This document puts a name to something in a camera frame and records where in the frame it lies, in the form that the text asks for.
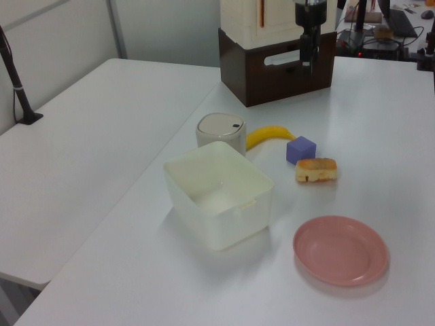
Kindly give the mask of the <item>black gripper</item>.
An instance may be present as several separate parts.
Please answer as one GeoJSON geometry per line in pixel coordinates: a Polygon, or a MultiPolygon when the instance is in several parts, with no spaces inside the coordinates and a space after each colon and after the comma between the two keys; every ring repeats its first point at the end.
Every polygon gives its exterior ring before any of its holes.
{"type": "Polygon", "coordinates": [[[303,29],[300,36],[300,61],[304,67],[311,67],[313,73],[321,41],[321,35],[314,32],[327,20],[327,1],[304,0],[294,3],[295,23],[303,29]]]}

